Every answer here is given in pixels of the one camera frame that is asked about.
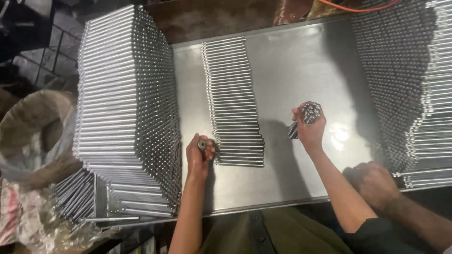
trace workbench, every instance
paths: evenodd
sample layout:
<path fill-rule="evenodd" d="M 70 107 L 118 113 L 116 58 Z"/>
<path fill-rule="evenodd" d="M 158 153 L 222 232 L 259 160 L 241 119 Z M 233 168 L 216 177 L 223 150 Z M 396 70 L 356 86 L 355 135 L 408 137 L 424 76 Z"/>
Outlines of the workbench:
<path fill-rule="evenodd" d="M 213 166 L 204 214 L 328 201 L 302 144 L 290 140 L 287 133 L 291 109 L 315 101 L 327 119 L 323 148 L 334 165 L 342 171 L 372 160 L 368 140 L 377 136 L 378 120 L 348 16 L 174 44 L 182 182 L 187 175 L 185 147 L 196 132 L 212 137 L 201 43 L 236 36 L 246 38 L 260 134 L 265 141 L 264 167 Z M 100 212 L 100 202 L 105 201 L 99 197 L 106 193 L 102 185 L 97 190 L 100 215 L 104 212 Z"/>

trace sleeve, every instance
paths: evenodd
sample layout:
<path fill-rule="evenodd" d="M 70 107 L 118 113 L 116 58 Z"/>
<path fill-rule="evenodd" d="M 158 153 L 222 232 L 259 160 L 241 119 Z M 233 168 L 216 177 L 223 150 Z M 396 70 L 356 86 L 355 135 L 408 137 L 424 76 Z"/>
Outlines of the sleeve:
<path fill-rule="evenodd" d="M 356 254 L 422 254 L 402 243 L 392 223 L 381 218 L 367 219 L 354 234 L 347 234 L 347 245 Z"/>

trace handful of metal pins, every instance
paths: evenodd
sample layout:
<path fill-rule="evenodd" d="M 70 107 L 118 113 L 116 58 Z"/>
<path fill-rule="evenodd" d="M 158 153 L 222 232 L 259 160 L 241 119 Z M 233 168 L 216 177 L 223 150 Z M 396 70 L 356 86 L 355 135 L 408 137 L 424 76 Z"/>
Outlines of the handful of metal pins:
<path fill-rule="evenodd" d="M 94 211 L 94 175 L 80 169 L 53 187 L 57 209 L 65 220 L 76 223 Z"/>
<path fill-rule="evenodd" d="M 320 104 L 313 102 L 313 101 L 307 101 L 301 110 L 303 115 L 305 116 L 305 123 L 306 124 L 313 124 L 317 119 L 320 117 L 320 110 L 321 106 Z M 294 121 L 292 125 L 289 127 L 289 138 L 290 139 L 297 139 L 298 138 L 298 131 L 297 131 L 297 122 Z"/>

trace person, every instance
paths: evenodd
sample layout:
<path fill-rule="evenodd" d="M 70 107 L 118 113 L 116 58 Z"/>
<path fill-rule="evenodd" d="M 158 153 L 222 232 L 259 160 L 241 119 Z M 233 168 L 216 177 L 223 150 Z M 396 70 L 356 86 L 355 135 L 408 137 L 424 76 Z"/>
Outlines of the person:
<path fill-rule="evenodd" d="M 323 111 L 319 119 L 307 125 L 301 112 L 303 106 L 292 109 L 293 121 L 298 123 L 298 137 L 326 188 L 337 220 L 346 233 L 347 244 L 332 230 L 297 209 L 283 207 L 226 216 L 212 227 L 201 246 L 205 182 L 215 148 L 206 136 L 195 134 L 186 149 L 188 174 L 169 254 L 420 253 L 401 243 L 392 231 L 391 223 L 378 218 L 371 206 L 411 225 L 439 251 L 452 244 L 450 222 L 399 195 L 392 179 L 386 179 L 384 170 L 375 163 L 360 164 L 355 168 L 362 176 L 352 181 L 358 192 L 323 151 L 326 125 Z M 204 152 L 198 149 L 200 138 L 206 140 Z M 414 222 L 424 216 L 428 216 L 426 222 Z"/>

